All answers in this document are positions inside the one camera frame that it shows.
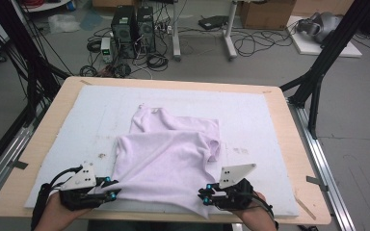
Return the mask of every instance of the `human arm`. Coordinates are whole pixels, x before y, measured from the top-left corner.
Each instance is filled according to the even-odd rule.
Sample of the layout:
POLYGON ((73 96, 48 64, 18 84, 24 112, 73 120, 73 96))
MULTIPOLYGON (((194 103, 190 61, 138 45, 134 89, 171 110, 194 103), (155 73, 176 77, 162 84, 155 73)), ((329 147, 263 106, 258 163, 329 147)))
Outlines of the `human arm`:
POLYGON ((46 208, 35 231, 60 231, 66 229, 75 219, 91 209, 70 211, 60 202, 58 192, 50 195, 46 208))
MULTIPOLYGON (((262 200, 266 201, 265 196, 256 192, 262 200)), ((239 219, 241 219, 245 225, 251 231, 275 231, 276 226, 268 212, 258 204, 252 202, 250 207, 246 210, 231 211, 239 219)))

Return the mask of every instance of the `gray floor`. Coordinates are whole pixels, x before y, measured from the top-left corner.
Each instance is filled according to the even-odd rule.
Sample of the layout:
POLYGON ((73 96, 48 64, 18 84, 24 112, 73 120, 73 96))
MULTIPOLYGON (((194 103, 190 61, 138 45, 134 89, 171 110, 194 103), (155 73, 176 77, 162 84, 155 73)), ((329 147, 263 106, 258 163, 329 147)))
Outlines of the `gray floor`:
MULTIPOLYGON (((37 21, 44 21, 48 15, 59 11, 68 13, 57 10, 37 14, 37 21)), ((78 21, 93 18, 88 10, 70 14, 78 21)), ((98 20, 96 17, 94 22, 86 30, 47 35, 73 73, 78 73, 80 67, 87 64, 87 38, 110 25, 109 19, 98 20)), ((356 41, 353 44, 361 51, 362 58, 339 58, 323 82, 317 134, 356 229, 370 230, 370 49, 356 41)), ((299 55, 291 45, 274 46, 251 57, 238 57, 229 62, 219 34, 181 34, 181 48, 182 61, 170 60, 167 70, 151 71, 152 79, 281 86, 306 73, 316 59, 315 56, 299 55)), ((251 44, 246 44, 245 48, 251 49, 251 44)), ((52 57, 52 64, 63 68, 54 53, 48 48, 46 51, 52 57)), ((171 50, 167 57, 172 58, 171 50)), ((131 77, 151 78, 145 71, 138 71, 131 77)), ((13 66, 9 62, 0 63, 0 138, 25 103, 13 66)), ((67 230, 84 230, 85 225, 84 220, 78 220, 67 230)), ((0 218, 0 230, 25 230, 28 227, 26 218, 0 218)), ((280 230, 299 229, 282 225, 280 230)), ((337 230, 337 227, 333 222, 319 226, 319 230, 337 230)))

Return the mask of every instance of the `white plastic bag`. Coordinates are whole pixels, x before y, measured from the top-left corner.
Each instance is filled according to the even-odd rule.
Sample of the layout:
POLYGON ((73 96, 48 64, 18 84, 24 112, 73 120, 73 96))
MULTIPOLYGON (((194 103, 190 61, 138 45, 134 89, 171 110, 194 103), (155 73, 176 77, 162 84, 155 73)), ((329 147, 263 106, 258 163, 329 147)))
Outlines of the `white plastic bag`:
POLYGON ((73 15, 56 14, 49 16, 48 20, 51 34, 80 30, 80 23, 76 22, 76 18, 73 15))

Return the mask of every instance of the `wooden table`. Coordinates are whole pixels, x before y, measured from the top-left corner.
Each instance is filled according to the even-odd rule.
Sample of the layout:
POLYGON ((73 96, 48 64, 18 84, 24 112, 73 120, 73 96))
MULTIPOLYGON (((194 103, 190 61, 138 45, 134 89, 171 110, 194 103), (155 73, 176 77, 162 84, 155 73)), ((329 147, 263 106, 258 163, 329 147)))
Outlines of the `wooden table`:
MULTIPOLYGON (((167 90, 213 90, 263 94, 266 98, 277 133, 279 147, 286 163, 293 192, 300 210, 296 218, 278 218, 280 223, 328 224, 330 212, 319 186, 306 182, 306 176, 314 177, 299 132, 290 114, 285 98, 277 87, 169 82, 151 80, 126 80, 87 77, 69 77, 41 121, 34 136, 20 157, 29 164, 25 169, 14 168, 0 192, 0 217, 29 218, 32 210, 24 208, 29 192, 35 184, 40 165, 52 146, 80 89, 85 85, 153 88, 167 90)), ((211 215, 204 219, 193 214, 158 214, 138 212, 92 211, 82 218, 164 220, 194 222, 241 222, 234 215, 211 215)))

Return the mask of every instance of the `pink cloth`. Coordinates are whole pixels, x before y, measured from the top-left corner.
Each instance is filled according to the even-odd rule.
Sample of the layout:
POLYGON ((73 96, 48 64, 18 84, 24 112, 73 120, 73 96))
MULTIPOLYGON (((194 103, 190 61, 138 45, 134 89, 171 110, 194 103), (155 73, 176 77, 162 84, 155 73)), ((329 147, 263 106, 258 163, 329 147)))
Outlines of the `pink cloth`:
POLYGON ((113 179, 119 183, 96 192, 121 189, 119 198, 174 204, 207 218, 209 208, 197 194, 215 182, 205 168, 219 153, 215 124, 140 107, 132 120, 132 133, 117 138, 113 179))

